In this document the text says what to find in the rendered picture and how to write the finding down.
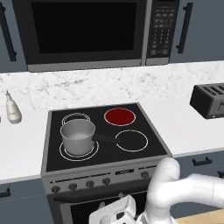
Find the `black and grey stove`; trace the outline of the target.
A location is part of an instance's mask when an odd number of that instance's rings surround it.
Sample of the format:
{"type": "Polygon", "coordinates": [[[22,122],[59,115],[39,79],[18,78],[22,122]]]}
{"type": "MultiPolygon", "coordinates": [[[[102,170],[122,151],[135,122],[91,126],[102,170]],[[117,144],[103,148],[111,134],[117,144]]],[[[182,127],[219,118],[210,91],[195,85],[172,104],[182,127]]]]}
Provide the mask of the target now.
{"type": "Polygon", "coordinates": [[[48,112],[45,148],[41,177],[46,196],[52,187],[59,186],[58,193],[71,190],[72,183],[79,190],[121,190],[122,188],[145,187],[162,158],[171,155],[162,137],[141,105],[136,103],[108,105],[92,108],[51,110],[48,112]],[[119,143],[95,141],[92,150],[83,156],[74,156],[65,149],[60,134],[63,124],[75,120],[91,121],[96,132],[119,139],[119,143]],[[141,172],[148,172],[142,178],[141,172]],[[102,180],[110,178],[109,185],[102,180]],[[89,180],[94,187],[86,187],[89,180]]]}

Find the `black oven door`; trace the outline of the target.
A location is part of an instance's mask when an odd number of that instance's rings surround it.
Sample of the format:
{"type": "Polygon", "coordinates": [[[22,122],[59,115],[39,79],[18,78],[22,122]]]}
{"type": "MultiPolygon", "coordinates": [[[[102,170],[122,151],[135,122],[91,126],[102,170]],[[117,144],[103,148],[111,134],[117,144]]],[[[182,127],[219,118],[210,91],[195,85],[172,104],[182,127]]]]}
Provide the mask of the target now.
{"type": "MultiPolygon", "coordinates": [[[[121,192],[134,189],[141,189],[146,191],[145,187],[134,187],[134,188],[122,188],[121,190],[103,190],[101,187],[97,187],[92,190],[79,190],[79,191],[70,191],[63,193],[52,193],[47,196],[49,207],[52,213],[52,219],[54,224],[88,224],[89,215],[98,210],[99,208],[105,207],[110,203],[113,203],[119,199],[98,199],[87,202],[79,203],[60,203],[53,201],[54,196],[67,196],[68,194],[76,193],[102,193],[102,192],[121,192]]],[[[146,195],[142,193],[132,196],[136,201],[136,218],[144,211],[144,206],[146,202],[146,195]]]]}

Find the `white bottle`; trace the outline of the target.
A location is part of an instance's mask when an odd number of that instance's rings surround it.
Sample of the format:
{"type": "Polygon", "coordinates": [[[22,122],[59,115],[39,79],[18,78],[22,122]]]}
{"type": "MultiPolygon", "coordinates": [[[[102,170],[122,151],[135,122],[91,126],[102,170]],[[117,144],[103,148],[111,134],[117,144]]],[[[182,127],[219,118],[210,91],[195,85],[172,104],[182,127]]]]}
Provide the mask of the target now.
{"type": "Polygon", "coordinates": [[[9,92],[6,92],[6,112],[10,123],[17,124],[22,121],[22,114],[18,105],[11,98],[11,94],[9,92]]]}

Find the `blue-grey drawer front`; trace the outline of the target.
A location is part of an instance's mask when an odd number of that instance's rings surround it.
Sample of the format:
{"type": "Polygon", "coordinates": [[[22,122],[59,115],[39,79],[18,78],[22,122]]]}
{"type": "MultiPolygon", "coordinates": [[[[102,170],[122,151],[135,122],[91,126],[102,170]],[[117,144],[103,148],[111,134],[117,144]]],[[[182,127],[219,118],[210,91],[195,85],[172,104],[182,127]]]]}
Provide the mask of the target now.
{"type": "Polygon", "coordinates": [[[0,224],[53,224],[50,207],[40,178],[0,185],[10,188],[10,197],[0,199],[0,224]]]}
{"type": "MultiPolygon", "coordinates": [[[[176,157],[180,164],[180,177],[185,178],[192,173],[219,177],[217,171],[224,172],[224,150],[204,153],[199,155],[176,157]],[[193,159],[204,160],[206,157],[212,159],[211,164],[193,166],[193,159]]],[[[218,210],[218,207],[207,206],[197,203],[179,203],[171,207],[171,215],[174,218],[186,217],[194,214],[202,214],[218,210]]]]}

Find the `black toaster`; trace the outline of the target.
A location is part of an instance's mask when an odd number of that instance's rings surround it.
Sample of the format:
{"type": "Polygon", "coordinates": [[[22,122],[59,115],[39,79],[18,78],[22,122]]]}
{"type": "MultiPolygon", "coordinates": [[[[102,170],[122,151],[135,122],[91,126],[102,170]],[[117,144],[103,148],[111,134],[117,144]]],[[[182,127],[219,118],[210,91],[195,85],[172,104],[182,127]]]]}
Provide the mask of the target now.
{"type": "Polygon", "coordinates": [[[206,119],[224,117],[224,83],[195,85],[190,105],[206,119]]]}

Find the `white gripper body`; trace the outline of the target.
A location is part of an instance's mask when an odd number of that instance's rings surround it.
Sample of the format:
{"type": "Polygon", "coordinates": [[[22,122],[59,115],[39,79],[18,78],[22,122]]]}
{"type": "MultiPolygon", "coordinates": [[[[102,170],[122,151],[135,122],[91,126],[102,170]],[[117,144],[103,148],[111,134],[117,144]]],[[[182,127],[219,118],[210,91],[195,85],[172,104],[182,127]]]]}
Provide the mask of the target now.
{"type": "Polygon", "coordinates": [[[127,195],[89,215],[88,224],[136,224],[134,198],[127,195]]]}

